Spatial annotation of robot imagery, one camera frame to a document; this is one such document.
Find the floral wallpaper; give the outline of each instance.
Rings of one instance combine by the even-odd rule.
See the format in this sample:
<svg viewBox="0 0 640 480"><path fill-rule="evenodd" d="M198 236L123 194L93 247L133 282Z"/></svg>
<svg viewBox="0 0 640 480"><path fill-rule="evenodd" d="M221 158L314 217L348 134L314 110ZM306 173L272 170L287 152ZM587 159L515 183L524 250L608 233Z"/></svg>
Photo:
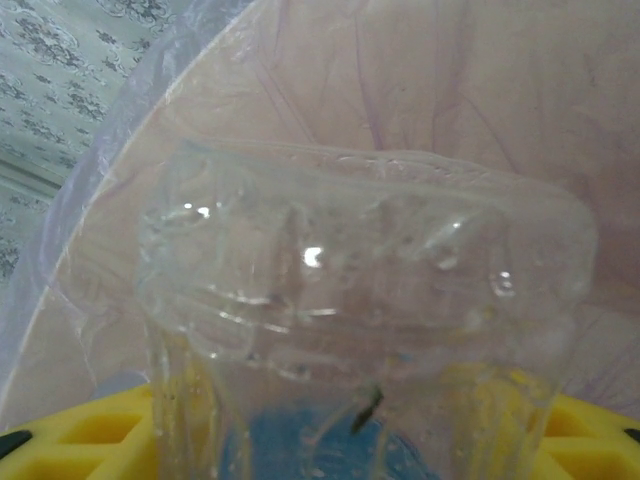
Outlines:
<svg viewBox="0 0 640 480"><path fill-rule="evenodd" d="M47 208L46 200L0 183L0 305L20 250Z"/></svg>
<svg viewBox="0 0 640 480"><path fill-rule="evenodd" d="M66 176L129 72L189 2L0 0L0 159ZM0 290L46 210L9 190L0 187Z"/></svg>

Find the plastic wrap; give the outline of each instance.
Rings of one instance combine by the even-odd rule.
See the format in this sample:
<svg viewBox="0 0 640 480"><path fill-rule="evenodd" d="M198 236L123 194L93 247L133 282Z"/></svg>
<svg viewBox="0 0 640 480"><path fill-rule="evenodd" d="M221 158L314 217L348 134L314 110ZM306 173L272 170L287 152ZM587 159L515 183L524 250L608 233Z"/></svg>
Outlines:
<svg viewBox="0 0 640 480"><path fill-rule="evenodd" d="M161 478L527 478L591 286L580 201L426 152L168 165L137 288Z"/></svg>
<svg viewBox="0 0 640 480"><path fill-rule="evenodd" d="M566 390L640 417L640 5L196 0L150 49L18 263L0 427L145 372L141 205L185 139L424 150L566 188L600 230Z"/></svg>

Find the mosquito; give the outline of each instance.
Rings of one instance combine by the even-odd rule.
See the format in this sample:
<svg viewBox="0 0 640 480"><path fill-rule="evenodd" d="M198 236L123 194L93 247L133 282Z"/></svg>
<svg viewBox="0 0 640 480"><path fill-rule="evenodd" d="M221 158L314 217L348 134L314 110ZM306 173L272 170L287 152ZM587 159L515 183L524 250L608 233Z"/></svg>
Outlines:
<svg viewBox="0 0 640 480"><path fill-rule="evenodd" d="M360 430L362 430L362 427L364 427L367 422L371 420L371 417L373 417L373 414L382 403L382 400L384 400L384 395L382 395L382 390L380 390L380 387L376 385L371 395L371 401L369 402L369 405L360 410L358 415L356 415L356 418L353 420L353 423L351 424L351 435L356 435Z"/></svg>

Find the water droplet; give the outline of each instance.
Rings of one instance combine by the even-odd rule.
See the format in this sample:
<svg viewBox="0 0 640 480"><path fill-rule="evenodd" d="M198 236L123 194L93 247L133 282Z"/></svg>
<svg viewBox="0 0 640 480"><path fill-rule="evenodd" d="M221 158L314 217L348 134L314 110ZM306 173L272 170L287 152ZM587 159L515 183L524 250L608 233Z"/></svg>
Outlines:
<svg viewBox="0 0 640 480"><path fill-rule="evenodd" d="M491 275L490 283L493 293L498 297L513 297L516 294L509 272L503 271L497 275Z"/></svg>

